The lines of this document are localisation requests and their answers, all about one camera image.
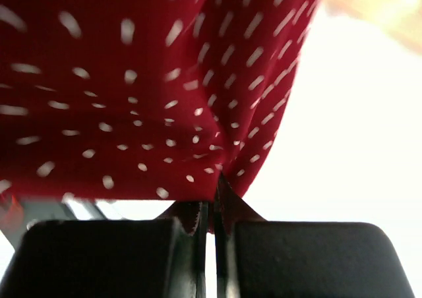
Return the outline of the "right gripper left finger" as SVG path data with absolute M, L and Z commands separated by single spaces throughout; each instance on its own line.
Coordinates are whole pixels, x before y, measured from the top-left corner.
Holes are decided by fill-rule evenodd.
M 208 204 L 153 220 L 50 220 L 22 237 L 2 297 L 204 297 Z

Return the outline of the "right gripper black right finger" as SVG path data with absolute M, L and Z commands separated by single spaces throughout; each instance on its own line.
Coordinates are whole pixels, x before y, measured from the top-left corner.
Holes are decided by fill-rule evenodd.
M 267 221 L 220 177 L 218 297 L 413 297 L 396 250 L 360 222 Z

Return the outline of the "red white polka dot skirt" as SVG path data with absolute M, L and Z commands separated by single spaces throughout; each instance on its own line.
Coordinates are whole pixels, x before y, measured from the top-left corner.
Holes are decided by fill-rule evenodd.
M 1 0 L 1 201 L 243 196 L 320 0 Z

